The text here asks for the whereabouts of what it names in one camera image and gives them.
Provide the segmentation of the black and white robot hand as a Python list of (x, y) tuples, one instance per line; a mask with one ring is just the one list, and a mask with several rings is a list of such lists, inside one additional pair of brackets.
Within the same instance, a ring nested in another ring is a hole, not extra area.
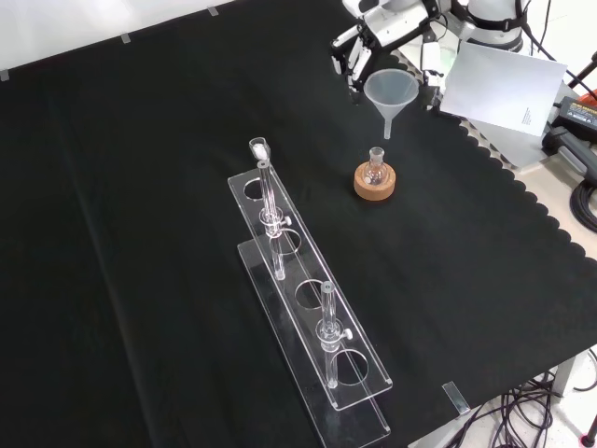
[(330, 42), (330, 56), (337, 75), (346, 81), (358, 102), (375, 62), (384, 54), (422, 39), (420, 71), (427, 105), (439, 106), (441, 79), (440, 45), (431, 23), (442, 14), (438, 1), (344, 1), (355, 25)]

